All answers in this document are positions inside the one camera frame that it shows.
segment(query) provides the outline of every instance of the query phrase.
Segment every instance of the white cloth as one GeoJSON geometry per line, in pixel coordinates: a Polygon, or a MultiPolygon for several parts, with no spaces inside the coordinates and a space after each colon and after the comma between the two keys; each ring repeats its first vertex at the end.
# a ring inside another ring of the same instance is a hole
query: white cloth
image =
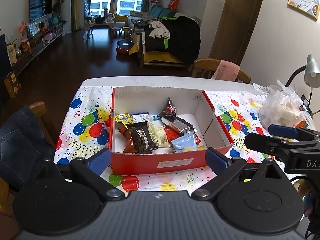
{"type": "Polygon", "coordinates": [[[153,21],[150,23],[149,28],[154,29],[149,35],[151,38],[165,37],[166,39],[170,39],[170,32],[161,22],[153,21]]]}

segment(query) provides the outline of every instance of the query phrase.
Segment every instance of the denim jacket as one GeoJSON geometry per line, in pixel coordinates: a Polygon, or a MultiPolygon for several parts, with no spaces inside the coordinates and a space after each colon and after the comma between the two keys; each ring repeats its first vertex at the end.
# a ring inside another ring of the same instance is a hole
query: denim jacket
{"type": "Polygon", "coordinates": [[[0,128],[0,138],[0,177],[17,189],[28,179],[40,156],[53,158],[54,149],[28,106],[10,116],[0,128]]]}

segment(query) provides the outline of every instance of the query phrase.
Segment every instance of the television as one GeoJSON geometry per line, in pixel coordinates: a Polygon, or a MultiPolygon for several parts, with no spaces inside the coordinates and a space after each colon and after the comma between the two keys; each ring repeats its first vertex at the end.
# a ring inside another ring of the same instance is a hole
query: television
{"type": "Polygon", "coordinates": [[[52,13],[52,0],[29,0],[30,22],[52,13]]]}

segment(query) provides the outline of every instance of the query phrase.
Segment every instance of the door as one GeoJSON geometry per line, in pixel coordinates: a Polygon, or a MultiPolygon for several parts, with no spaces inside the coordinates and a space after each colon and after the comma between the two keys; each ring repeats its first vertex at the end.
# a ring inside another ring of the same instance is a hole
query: door
{"type": "Polygon", "coordinates": [[[210,58],[240,65],[256,24],[262,0],[226,0],[210,58]]]}

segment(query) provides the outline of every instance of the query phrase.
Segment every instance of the birthday tablecloth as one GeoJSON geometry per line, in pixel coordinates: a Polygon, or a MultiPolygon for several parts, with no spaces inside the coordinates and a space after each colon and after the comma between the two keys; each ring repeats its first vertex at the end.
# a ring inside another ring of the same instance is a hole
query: birthday tablecloth
{"type": "MultiPolygon", "coordinates": [[[[73,98],[57,143],[55,163],[69,163],[74,158],[89,158],[109,143],[112,86],[82,86],[73,98]]],[[[227,157],[239,156],[249,163],[261,163],[269,155],[248,150],[244,137],[249,132],[269,135],[261,126],[258,112],[266,95],[239,91],[206,91],[229,130],[235,145],[227,157]]],[[[283,163],[277,162],[283,169],[283,163]]],[[[191,194],[216,175],[209,167],[178,172],[116,176],[109,166],[101,177],[126,194],[130,190],[187,190],[191,194]]]]}

